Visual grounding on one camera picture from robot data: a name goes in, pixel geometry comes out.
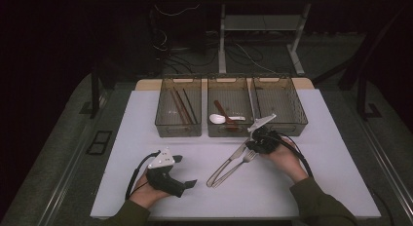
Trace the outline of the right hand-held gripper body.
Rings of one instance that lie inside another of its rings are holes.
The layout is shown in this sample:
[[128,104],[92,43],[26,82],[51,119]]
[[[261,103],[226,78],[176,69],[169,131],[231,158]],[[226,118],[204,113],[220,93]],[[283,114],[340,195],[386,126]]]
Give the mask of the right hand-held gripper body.
[[[249,132],[249,137],[253,137],[259,143],[259,145],[265,149],[264,154],[270,154],[275,151],[281,144],[281,137],[276,131],[271,131],[266,127],[266,124],[277,117],[276,114],[271,114],[260,119],[256,119],[255,122],[247,129]],[[254,146],[247,146],[248,149],[254,151]]]

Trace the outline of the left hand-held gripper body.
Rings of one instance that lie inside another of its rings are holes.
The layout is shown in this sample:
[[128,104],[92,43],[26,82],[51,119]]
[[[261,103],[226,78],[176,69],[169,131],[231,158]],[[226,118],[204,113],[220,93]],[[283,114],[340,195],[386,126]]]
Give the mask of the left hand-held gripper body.
[[146,177],[154,189],[180,198],[187,188],[183,182],[179,182],[169,175],[176,164],[172,156],[168,148],[162,150],[148,165]]

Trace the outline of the reddish brown wooden spoon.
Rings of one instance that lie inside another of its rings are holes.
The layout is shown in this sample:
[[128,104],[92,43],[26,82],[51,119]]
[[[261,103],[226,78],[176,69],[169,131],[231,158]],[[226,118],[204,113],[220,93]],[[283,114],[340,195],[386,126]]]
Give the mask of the reddish brown wooden spoon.
[[[219,102],[218,100],[216,100],[216,101],[214,102],[214,105],[216,106],[216,108],[217,108],[218,111],[220,112],[220,115],[223,115],[223,116],[225,116],[225,117],[229,117],[229,116],[226,114],[225,110],[223,109],[222,105],[220,104],[220,102]],[[237,126],[236,123],[234,123],[234,124],[226,124],[226,128],[227,128],[228,130],[234,131],[237,127],[238,127],[238,126]]]

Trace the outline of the white ceramic spoon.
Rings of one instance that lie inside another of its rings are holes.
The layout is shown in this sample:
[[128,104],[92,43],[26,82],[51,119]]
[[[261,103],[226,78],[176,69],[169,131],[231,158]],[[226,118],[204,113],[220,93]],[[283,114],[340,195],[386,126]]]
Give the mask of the white ceramic spoon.
[[220,124],[234,124],[236,121],[245,121],[244,116],[230,116],[230,117],[225,117],[220,114],[210,114],[209,115],[209,120],[215,124],[215,125],[220,125]]

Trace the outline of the translucent grey plastic bin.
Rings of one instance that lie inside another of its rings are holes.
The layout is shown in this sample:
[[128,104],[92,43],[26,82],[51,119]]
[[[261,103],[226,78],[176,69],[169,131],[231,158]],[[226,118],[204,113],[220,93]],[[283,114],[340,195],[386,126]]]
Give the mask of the translucent grey plastic bin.
[[[218,100],[230,116],[244,116],[245,121],[236,121],[237,128],[232,131],[226,124],[215,125],[209,120],[210,114],[220,114],[214,102]],[[245,77],[218,75],[207,79],[207,131],[210,137],[244,137],[252,125],[252,109],[248,85]]]
[[[195,111],[198,124],[182,124],[172,100],[170,90],[177,90],[181,96],[185,89]],[[155,126],[160,137],[193,137],[202,135],[202,79],[182,76],[163,79],[159,95]]]
[[298,136],[308,125],[307,116],[291,78],[254,77],[250,96],[255,119],[276,115],[266,124],[268,129]]

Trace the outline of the black chopstick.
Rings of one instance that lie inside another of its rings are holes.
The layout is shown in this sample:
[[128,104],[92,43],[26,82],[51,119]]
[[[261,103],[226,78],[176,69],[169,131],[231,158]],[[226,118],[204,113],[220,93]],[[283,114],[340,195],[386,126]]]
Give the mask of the black chopstick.
[[196,116],[193,113],[193,108],[192,108],[191,102],[189,100],[189,96],[188,96],[185,89],[182,90],[181,100],[182,100],[182,103],[183,103],[183,108],[184,108],[184,111],[186,113],[188,122],[191,123],[191,124],[195,124],[197,122]]
[[183,89],[182,91],[183,91],[183,93],[184,93],[184,95],[185,95],[185,98],[186,98],[186,100],[187,100],[187,104],[188,104],[188,106],[189,106],[189,108],[190,108],[190,111],[191,111],[191,115],[192,115],[192,118],[191,118],[192,122],[191,122],[191,123],[192,123],[192,124],[198,124],[198,120],[197,120],[195,111],[194,111],[193,106],[192,106],[192,104],[191,104],[191,100],[190,100],[188,94],[186,93],[185,89]]

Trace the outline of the person's left hand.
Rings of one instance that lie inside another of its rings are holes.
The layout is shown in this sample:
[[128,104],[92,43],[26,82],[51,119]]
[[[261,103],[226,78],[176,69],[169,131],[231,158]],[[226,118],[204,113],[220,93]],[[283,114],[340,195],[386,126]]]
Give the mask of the person's left hand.
[[154,189],[147,181],[146,175],[143,174],[135,182],[135,189],[130,195],[129,200],[141,207],[149,209],[158,201],[168,196],[168,193]]

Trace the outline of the person's right hand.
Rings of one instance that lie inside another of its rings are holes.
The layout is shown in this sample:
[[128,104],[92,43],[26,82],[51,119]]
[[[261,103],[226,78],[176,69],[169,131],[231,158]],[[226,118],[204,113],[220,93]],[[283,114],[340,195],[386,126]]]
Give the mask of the person's right hand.
[[271,161],[279,170],[284,172],[293,183],[298,183],[309,177],[302,168],[299,159],[283,144],[280,144],[272,153],[263,154],[262,157]]

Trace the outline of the dark angled stand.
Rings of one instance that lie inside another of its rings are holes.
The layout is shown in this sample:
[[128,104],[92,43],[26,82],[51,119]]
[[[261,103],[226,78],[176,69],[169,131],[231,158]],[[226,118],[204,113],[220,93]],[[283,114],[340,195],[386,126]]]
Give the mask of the dark angled stand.
[[375,23],[370,25],[370,30],[366,33],[359,49],[349,59],[314,78],[312,80],[313,85],[316,86],[339,72],[343,72],[338,86],[345,91],[350,89],[365,71],[367,62],[405,8],[406,6],[401,6],[392,12],[385,10],[385,13],[381,16],[373,14],[372,17]]

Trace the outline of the white metal desk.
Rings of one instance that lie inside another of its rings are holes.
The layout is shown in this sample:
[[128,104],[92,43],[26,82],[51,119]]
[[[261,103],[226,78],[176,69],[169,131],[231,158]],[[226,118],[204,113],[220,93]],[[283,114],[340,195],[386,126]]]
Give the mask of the white metal desk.
[[312,2],[305,2],[298,14],[287,15],[230,15],[227,13],[227,2],[220,7],[219,72],[226,72],[225,33],[227,31],[293,31],[294,39],[286,45],[290,60],[297,75],[304,75],[297,48],[304,33],[304,28],[312,8]]

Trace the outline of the metal floor rail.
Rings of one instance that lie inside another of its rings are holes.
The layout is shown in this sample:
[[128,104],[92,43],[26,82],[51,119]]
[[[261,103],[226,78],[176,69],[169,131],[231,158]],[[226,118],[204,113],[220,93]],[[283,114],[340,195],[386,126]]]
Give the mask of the metal floor rail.
[[55,189],[53,190],[52,196],[48,200],[46,208],[44,209],[36,226],[53,226],[56,215],[73,181],[77,168],[80,165],[80,159],[86,151],[87,142],[93,131],[94,122],[87,122],[82,130],[82,133],[80,134],[77,146],[73,151]]
[[410,221],[411,226],[413,226],[413,194],[408,190],[402,178],[397,173],[394,164],[384,149],[384,146],[380,143],[379,138],[374,134],[370,125],[363,120],[359,123],[366,138],[368,139],[371,152],[392,187],[398,202]]

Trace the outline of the black stand post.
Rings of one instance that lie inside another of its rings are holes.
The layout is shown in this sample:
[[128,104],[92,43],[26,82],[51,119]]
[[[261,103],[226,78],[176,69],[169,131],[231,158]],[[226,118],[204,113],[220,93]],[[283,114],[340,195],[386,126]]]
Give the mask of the black stand post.
[[105,94],[104,82],[100,70],[94,66],[91,70],[91,100],[84,103],[80,113],[89,114],[94,119],[102,108]]
[[363,121],[369,118],[381,118],[382,115],[374,103],[366,102],[367,73],[362,72],[357,81],[357,114]]

